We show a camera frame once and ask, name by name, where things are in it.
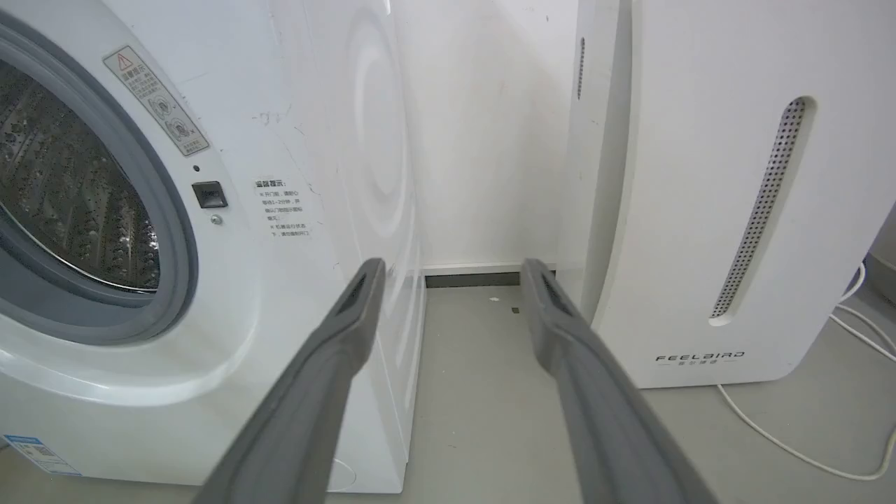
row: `washing machine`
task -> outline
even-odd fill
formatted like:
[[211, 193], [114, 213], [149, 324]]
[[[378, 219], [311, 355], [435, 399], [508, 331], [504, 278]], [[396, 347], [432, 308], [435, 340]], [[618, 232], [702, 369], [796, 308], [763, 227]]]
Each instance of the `washing machine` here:
[[0, 434], [201, 484], [369, 256], [334, 491], [401, 491], [424, 285], [388, 1], [0, 1]]

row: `white air purifier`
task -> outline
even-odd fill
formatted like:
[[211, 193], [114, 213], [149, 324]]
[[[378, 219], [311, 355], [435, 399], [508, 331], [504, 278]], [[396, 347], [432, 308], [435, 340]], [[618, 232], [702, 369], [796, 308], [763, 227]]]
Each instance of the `white air purifier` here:
[[638, 387], [786, 376], [896, 197], [896, 4], [579, 15], [558, 278]]

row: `perforated grille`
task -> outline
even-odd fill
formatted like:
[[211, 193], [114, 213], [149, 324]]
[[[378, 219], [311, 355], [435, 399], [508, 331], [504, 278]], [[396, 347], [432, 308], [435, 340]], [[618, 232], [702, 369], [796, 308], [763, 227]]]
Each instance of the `perforated grille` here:
[[762, 179], [762, 187], [760, 187], [756, 203], [753, 205], [753, 213], [750, 215], [750, 221], [746, 224], [740, 248], [728, 271], [728, 278], [725, 279], [725, 285], [719, 293], [716, 305], [712, 308], [710, 318], [721, 317], [728, 312], [737, 295], [737, 289], [740, 288], [740, 284], [744, 280], [746, 271], [756, 253], [756, 248], [759, 247], [762, 232], [765, 231], [765, 225], [769, 221], [775, 200], [778, 198], [781, 181], [784, 179], [784, 173], [790, 163], [790, 155], [797, 143], [797, 134], [805, 113], [806, 101], [802, 98], [791, 101], [784, 109], [784, 114], [778, 125], [778, 135], [771, 148], [769, 164], [765, 169], [765, 177]]
[[575, 92], [577, 100], [582, 99], [582, 74], [585, 72], [585, 38], [579, 42], [579, 87]]

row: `power cord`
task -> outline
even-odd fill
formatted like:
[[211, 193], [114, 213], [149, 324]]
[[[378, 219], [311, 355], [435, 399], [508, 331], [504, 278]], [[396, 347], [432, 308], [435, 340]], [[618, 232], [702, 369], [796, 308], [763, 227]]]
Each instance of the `power cord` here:
[[[853, 285], [845, 294], [843, 294], [843, 296], [840, 298], [840, 303], [849, 299], [853, 294], [856, 293], [856, 291], [858, 291], [858, 288], [861, 287], [862, 283], [865, 282], [865, 276], [866, 276], [865, 264], [864, 263], [859, 264], [858, 280], [856, 280], [855, 285]], [[837, 325], [839, 325], [840, 327], [843, 327], [844, 329], [846, 329], [851, 335], [854, 335], [856, 338], [862, 340], [865, 344], [867, 344], [871, 348], [874, 348], [875, 350], [877, 350], [879, 353], [881, 353], [887, 359], [889, 359], [893, 362], [896, 362], [896, 344], [893, 344], [893, 341], [890, 339], [890, 337], [887, 336], [884, 333], [884, 331], [877, 324], [872, 322], [868, 317], [860, 314], [859, 312], [855, 311], [854, 309], [852, 309], [848, 306], [838, 304], [835, 307], [835, 309], [841, 309], [841, 310], [849, 313], [853, 317], [858, 318], [866, 325], [868, 325], [868, 327], [870, 327], [871, 330], [874, 331], [875, 334], [880, 336], [881, 339], [885, 343], [887, 343], [887, 345], [891, 348], [892, 353], [887, 352], [879, 344], [871, 341], [870, 339], [868, 339], [867, 336], [858, 332], [858, 330], [851, 327], [846, 322], [843, 322], [842, 320], [840, 320], [838, 317], [834, 316], [833, 314], [830, 314], [828, 316], [831, 318], [831, 320], [836, 322]], [[737, 407], [737, 404], [734, 404], [734, 401], [731, 400], [731, 397], [728, 395], [728, 392], [725, 391], [725, 387], [723, 387], [722, 385], [716, 385], [716, 387], [719, 388], [719, 391], [722, 393], [722, 396], [725, 397], [725, 401], [728, 403], [729, 406], [731, 406], [731, 409], [734, 411], [734, 413], [738, 417], [740, 417], [741, 420], [744, 421], [744, 423], [749, 425], [756, 432], [759, 432], [759, 434], [762, 437], [764, 437], [767, 440], [774, 443], [778, 448], [781, 448], [782, 450], [790, 453], [792, 456], [795, 456], [796, 458], [802, 460], [803, 462], [806, 462], [809, 465], [817, 467], [817, 468], [821, 469], [822, 471], [825, 471], [826, 473], [834, 474], [836, 476], [839, 476], [841, 478], [847, 478], [849, 480], [856, 480], [856, 481], [860, 481], [860, 482], [870, 482], [872, 480], [876, 480], [877, 478], [880, 478], [881, 476], [883, 476], [884, 473], [887, 472], [887, 468], [890, 467], [890, 459], [891, 459], [892, 453], [893, 453], [893, 445], [896, 445], [896, 428], [893, 429], [892, 433], [890, 434], [890, 438], [887, 440], [886, 448], [885, 448], [885, 451], [883, 452], [883, 460], [881, 461], [881, 465], [877, 468], [877, 471], [875, 471], [871, 474], [844, 473], [843, 471], [839, 471], [837, 469], [834, 469], [832, 467], [824, 465], [821, 462], [817, 462], [817, 461], [813, 460], [812, 458], [809, 458], [808, 456], [805, 456], [805, 455], [799, 453], [795, 449], [793, 449], [793, 448], [785, 445], [784, 443], [780, 442], [779, 440], [777, 440], [774, 436], [772, 436], [771, 434], [769, 434], [768, 432], [763, 430], [762, 427], [756, 425], [756, 423], [754, 421], [750, 420], [744, 414], [744, 412], [740, 411], [740, 408]]]

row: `side panel of washing machine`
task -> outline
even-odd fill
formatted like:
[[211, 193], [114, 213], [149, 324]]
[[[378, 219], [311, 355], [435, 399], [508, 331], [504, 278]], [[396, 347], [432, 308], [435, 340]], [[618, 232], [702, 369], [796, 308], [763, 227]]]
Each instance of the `side panel of washing machine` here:
[[[391, 416], [399, 436], [390, 447], [400, 466], [408, 460], [422, 343], [424, 278], [416, 224], [416, 194], [409, 161], [401, 72], [389, 2], [308, 0], [314, 57], [327, 97], [326, 116], [349, 216], [361, 256], [386, 261], [386, 292], [376, 346], [368, 367], [386, 371]], [[347, 410], [345, 431], [364, 429]], [[345, 445], [340, 440], [340, 451]], [[351, 491], [379, 491], [361, 484]]]
[[598, 307], [628, 147], [632, 73], [630, 0], [581, 0], [557, 280], [591, 321]]
[[594, 327], [639, 387], [802, 360], [893, 205], [896, 7], [638, 2]]
[[[386, 260], [390, 268], [387, 272], [386, 290], [383, 299], [383, 312], [380, 317], [377, 342], [371, 353], [367, 365], [355, 378], [349, 396], [346, 415], [343, 420], [339, 445], [336, 457], [346, 468], [351, 468], [358, 478], [353, 481], [338, 478], [337, 466], [334, 466], [331, 478], [331, 491], [358, 491], [358, 492], [397, 492], [401, 491], [405, 465], [408, 460], [406, 449], [402, 449], [402, 427], [396, 416], [396, 403], [393, 385], [399, 385], [400, 381], [393, 380], [394, 370], [388, 367], [392, 361], [388, 356], [394, 353], [394, 349], [388, 343], [396, 341], [396, 334], [404, 327], [408, 327], [409, 335], [420, 335], [422, 327], [423, 289], [422, 277], [419, 275], [419, 247], [416, 235], [404, 233], [406, 229], [397, 230], [393, 235], [388, 234], [379, 238], [373, 245], [384, 242], [385, 249], [371, 249], [371, 240], [368, 237], [371, 223], [365, 216], [358, 218], [353, 213], [353, 204], [357, 197], [364, 197], [374, 205], [388, 206], [388, 199], [382, 202], [378, 199], [379, 193], [371, 191], [369, 187], [352, 186], [347, 183], [345, 173], [352, 178], [360, 178], [364, 182], [364, 176], [369, 172], [369, 162], [362, 162], [354, 169], [342, 167], [343, 152], [346, 143], [357, 143], [352, 140], [358, 136], [356, 125], [345, 121], [337, 121], [332, 113], [339, 104], [333, 104], [332, 88], [344, 90], [343, 84], [349, 83], [350, 75], [337, 76], [341, 82], [332, 82], [332, 76], [324, 71], [317, 72], [315, 79], [308, 79], [308, 68], [311, 65], [315, 70], [329, 65], [327, 58], [346, 58], [345, 54], [319, 54], [312, 35], [307, 29], [312, 25], [325, 25], [336, 27], [334, 32], [324, 30], [327, 36], [347, 37], [351, 31], [346, 30], [346, 25], [356, 17], [351, 9], [339, 9], [318, 13], [314, 9], [306, 9], [305, 4], [281, 0], [271, 3], [273, 26], [280, 38], [283, 56], [289, 62], [291, 79], [289, 93], [293, 103], [300, 108], [312, 109], [320, 117], [327, 117], [326, 121], [316, 124], [303, 124], [302, 136], [313, 156], [314, 164], [319, 169], [315, 174], [317, 179], [317, 191], [321, 193], [328, 212], [327, 219], [330, 222], [338, 222], [338, 232], [334, 231], [334, 241], [340, 244], [338, 250], [339, 263], [333, 267], [346, 274], [350, 274], [360, 265], [360, 262], [370, 256], [380, 256]], [[369, 119], [378, 122], [378, 111], [374, 111]], [[361, 191], [362, 194], [354, 196], [351, 189]], [[412, 191], [412, 183], [402, 187], [401, 191]], [[402, 252], [410, 248], [409, 261], [405, 260], [408, 254], [395, 256], [395, 250]], [[407, 264], [406, 268], [395, 271], [396, 260]], [[379, 455], [371, 457], [369, 451], [358, 450], [358, 447], [367, 446], [372, 438], [377, 443], [382, 443], [376, 450]]]

